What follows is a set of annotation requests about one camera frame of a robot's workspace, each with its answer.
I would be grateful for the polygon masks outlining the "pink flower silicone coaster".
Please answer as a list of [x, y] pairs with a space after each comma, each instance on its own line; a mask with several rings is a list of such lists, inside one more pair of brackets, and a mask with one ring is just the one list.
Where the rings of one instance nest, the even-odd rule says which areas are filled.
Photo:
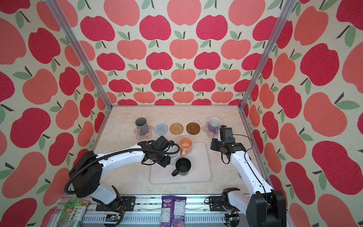
[[142, 141], [142, 140], [149, 140], [152, 138], [153, 136], [153, 132], [154, 132], [154, 127], [153, 126], [149, 126], [149, 132], [145, 135], [140, 136], [138, 129], [135, 128], [133, 133], [136, 135], [136, 140], [138, 141]]

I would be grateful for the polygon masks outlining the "round grey felt coaster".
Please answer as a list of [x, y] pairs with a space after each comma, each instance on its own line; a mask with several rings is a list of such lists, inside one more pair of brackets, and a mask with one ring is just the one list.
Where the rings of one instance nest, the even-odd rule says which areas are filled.
[[166, 124], [158, 124], [155, 128], [154, 128], [154, 132], [156, 135], [165, 135], [167, 134], [169, 131], [169, 127]]

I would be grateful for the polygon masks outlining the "white lilac handled mug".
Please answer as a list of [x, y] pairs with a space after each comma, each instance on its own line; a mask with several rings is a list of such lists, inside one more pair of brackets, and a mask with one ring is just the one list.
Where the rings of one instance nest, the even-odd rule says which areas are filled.
[[212, 117], [209, 119], [208, 130], [213, 134], [219, 133], [219, 128], [221, 126], [221, 120], [217, 117]]

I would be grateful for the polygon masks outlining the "grey mug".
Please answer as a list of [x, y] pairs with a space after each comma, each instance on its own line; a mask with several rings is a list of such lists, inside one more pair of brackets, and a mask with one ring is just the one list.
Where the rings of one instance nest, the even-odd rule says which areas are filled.
[[140, 117], [135, 121], [135, 125], [138, 129], [139, 135], [145, 135], [149, 132], [149, 126], [147, 124], [147, 120], [144, 117]]

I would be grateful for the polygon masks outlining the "round woven rattan coaster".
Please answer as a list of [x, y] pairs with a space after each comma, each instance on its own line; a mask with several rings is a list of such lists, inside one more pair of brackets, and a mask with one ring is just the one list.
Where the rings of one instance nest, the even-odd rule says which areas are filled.
[[173, 123], [170, 125], [169, 131], [173, 135], [179, 135], [183, 133], [184, 127], [181, 123]]

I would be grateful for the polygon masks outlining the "peach orange mug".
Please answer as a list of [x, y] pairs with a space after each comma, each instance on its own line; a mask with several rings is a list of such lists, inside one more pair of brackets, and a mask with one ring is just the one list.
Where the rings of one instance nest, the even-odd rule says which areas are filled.
[[179, 140], [180, 153], [182, 157], [185, 157], [192, 151], [193, 141], [190, 137], [182, 137]]

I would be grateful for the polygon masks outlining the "black mug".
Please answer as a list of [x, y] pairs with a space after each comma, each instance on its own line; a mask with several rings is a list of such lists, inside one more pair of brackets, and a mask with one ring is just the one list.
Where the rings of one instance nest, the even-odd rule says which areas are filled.
[[172, 176], [175, 177], [177, 175], [185, 176], [189, 173], [192, 164], [189, 159], [181, 158], [177, 160], [175, 164], [175, 170], [172, 172]]

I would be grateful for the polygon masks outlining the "round brown wooden coaster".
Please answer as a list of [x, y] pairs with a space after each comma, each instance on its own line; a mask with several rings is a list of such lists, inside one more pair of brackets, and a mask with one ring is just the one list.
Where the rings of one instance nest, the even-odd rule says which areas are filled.
[[186, 131], [191, 135], [196, 135], [200, 132], [200, 125], [197, 123], [189, 123], [186, 126]]

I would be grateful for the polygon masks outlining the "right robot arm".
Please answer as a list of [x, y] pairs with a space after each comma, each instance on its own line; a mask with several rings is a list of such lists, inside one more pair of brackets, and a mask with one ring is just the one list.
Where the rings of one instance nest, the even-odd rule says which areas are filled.
[[238, 188], [224, 189], [221, 194], [226, 211], [242, 212], [250, 227], [286, 227], [286, 198], [275, 191], [258, 172], [248, 156], [247, 149], [237, 143], [232, 128], [222, 125], [218, 138], [213, 138], [211, 150], [228, 158], [242, 177], [248, 191], [246, 196]]

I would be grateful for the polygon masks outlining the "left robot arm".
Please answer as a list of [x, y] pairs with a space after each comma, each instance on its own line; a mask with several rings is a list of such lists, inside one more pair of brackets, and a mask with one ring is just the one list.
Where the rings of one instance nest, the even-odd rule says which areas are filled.
[[117, 189], [101, 181], [104, 174], [132, 163], [145, 164], [148, 160], [166, 167], [171, 163], [171, 155], [180, 150], [177, 143], [160, 136], [155, 141], [141, 141], [113, 153], [95, 154], [89, 151], [69, 172], [70, 179], [64, 187], [64, 193], [74, 194], [78, 198], [91, 197], [104, 207], [110, 207], [116, 202], [121, 205], [122, 198]]

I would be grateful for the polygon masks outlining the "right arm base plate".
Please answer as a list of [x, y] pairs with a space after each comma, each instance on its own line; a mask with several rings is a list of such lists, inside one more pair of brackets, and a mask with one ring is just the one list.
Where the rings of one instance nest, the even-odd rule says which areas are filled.
[[226, 211], [222, 196], [210, 196], [206, 203], [209, 205], [210, 211]]

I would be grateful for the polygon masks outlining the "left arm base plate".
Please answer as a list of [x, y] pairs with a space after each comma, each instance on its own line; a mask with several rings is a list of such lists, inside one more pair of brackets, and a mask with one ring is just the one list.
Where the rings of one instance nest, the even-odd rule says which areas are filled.
[[96, 211], [109, 211], [123, 213], [133, 211], [135, 206], [135, 196], [118, 196], [110, 204], [104, 205], [97, 199], [92, 199], [97, 203]]

